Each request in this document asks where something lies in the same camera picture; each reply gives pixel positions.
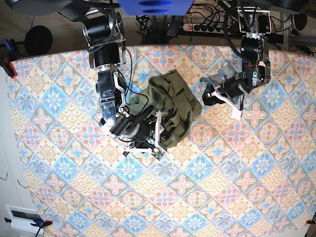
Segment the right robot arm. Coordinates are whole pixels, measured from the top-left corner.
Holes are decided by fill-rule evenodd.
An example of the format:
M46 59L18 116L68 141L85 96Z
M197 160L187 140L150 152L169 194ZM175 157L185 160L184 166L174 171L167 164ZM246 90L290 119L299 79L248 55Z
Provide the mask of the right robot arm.
M148 153L160 160L166 147L160 142L164 128L163 112L150 104L149 96L139 93L147 101L136 112L126 97L132 91L118 67L125 64L125 38L121 15L114 11L83 22L83 34L88 43L89 63L97 70L96 92L102 117L101 129L109 136L128 143L124 156L131 153Z

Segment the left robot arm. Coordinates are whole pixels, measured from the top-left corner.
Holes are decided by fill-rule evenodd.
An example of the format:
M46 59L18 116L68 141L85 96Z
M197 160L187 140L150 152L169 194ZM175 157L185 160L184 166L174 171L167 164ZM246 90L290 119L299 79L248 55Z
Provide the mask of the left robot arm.
M229 12L224 18L224 37L229 47L242 61L242 71L208 84L202 101L206 106L227 104L232 108L232 118L239 120L244 106L244 96L270 82L271 64L267 34L272 32L270 11L260 7L243 5L237 1L236 13L239 31L243 33L240 50L231 42L228 34Z

